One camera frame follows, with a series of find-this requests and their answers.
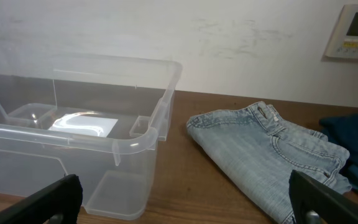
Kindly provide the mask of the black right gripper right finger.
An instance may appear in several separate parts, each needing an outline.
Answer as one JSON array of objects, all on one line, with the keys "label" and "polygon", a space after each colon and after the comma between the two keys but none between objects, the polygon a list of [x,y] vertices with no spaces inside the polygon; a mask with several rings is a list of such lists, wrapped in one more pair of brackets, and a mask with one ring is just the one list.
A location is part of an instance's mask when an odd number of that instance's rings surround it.
[{"label": "black right gripper right finger", "polygon": [[296,224],[358,224],[358,204],[307,174],[293,170],[289,196]]}]

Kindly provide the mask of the clear plastic storage bin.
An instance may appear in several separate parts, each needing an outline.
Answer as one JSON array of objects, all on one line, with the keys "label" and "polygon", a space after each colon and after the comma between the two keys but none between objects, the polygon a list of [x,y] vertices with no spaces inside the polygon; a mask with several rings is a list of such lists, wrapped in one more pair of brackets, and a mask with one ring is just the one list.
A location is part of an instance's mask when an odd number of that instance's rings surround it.
[{"label": "clear plastic storage bin", "polygon": [[181,71],[105,55],[0,62],[0,194],[27,197],[75,174],[87,213],[139,218]]}]

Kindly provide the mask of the light blue jeans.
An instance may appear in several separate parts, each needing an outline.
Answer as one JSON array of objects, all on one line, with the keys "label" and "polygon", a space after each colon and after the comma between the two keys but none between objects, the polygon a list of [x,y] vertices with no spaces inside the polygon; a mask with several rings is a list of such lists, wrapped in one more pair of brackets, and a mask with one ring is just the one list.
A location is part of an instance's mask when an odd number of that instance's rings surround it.
[{"label": "light blue jeans", "polygon": [[312,129],[284,120],[263,101],[240,110],[192,116],[188,134],[260,209],[277,223],[294,223],[291,172],[304,172],[344,194],[351,190],[340,171],[349,151]]}]

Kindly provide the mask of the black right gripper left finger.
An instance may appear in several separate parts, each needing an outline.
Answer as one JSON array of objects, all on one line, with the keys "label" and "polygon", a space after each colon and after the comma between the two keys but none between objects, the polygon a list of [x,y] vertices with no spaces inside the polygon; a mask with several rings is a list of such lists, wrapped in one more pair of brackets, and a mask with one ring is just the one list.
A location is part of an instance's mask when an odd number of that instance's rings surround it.
[{"label": "black right gripper left finger", "polygon": [[76,224],[82,201],[79,177],[70,174],[0,211],[0,224]]}]

